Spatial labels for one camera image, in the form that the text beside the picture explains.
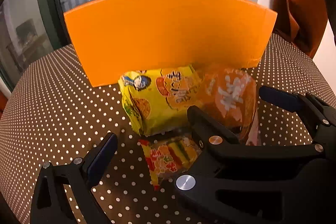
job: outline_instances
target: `snack bag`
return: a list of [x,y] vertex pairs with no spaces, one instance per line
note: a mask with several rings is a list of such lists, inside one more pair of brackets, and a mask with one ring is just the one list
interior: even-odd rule
[[197,94],[204,104],[200,108],[235,133],[241,143],[258,145],[254,79],[239,69],[222,65],[209,66],[198,74],[203,80]]
[[188,170],[201,153],[187,134],[154,144],[147,140],[140,143],[155,190],[163,180]]
[[130,71],[118,84],[122,105],[139,135],[183,126],[188,123],[188,107],[200,105],[196,98],[200,79],[191,66]]

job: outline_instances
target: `blue cartoon character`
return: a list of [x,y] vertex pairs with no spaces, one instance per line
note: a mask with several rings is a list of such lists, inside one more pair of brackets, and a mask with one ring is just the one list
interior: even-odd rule
[[138,75],[136,78],[134,78],[134,80],[125,75],[122,76],[122,78],[124,86],[132,85],[137,91],[146,89],[152,82],[152,80],[149,77],[144,75]]

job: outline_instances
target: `brown tablecloth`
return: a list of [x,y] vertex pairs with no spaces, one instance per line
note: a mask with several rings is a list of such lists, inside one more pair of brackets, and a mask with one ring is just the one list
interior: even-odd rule
[[[258,86],[309,91],[336,106],[312,60],[278,35],[271,36],[258,67],[246,71]],[[176,204],[172,180],[154,191],[139,136],[132,132],[120,100],[118,85],[90,86],[72,46],[30,65],[0,120],[0,190],[21,223],[29,223],[43,161],[62,165],[84,157],[109,131],[119,135],[118,151],[92,192],[112,223],[207,223]],[[311,142],[295,113],[259,100],[258,114],[263,145]],[[85,223],[71,188],[66,186],[66,191],[75,217]]]

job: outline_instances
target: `orange box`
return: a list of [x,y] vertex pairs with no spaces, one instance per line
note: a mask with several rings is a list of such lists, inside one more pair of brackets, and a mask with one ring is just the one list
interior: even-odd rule
[[130,70],[254,67],[277,13],[248,0],[95,0],[64,14],[92,86]]

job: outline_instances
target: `yellow wrapper behind box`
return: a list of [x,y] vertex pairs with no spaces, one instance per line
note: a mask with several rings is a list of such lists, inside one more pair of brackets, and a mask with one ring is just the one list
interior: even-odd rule
[[200,82],[191,66],[125,73],[118,84],[132,129],[150,136],[187,124]]

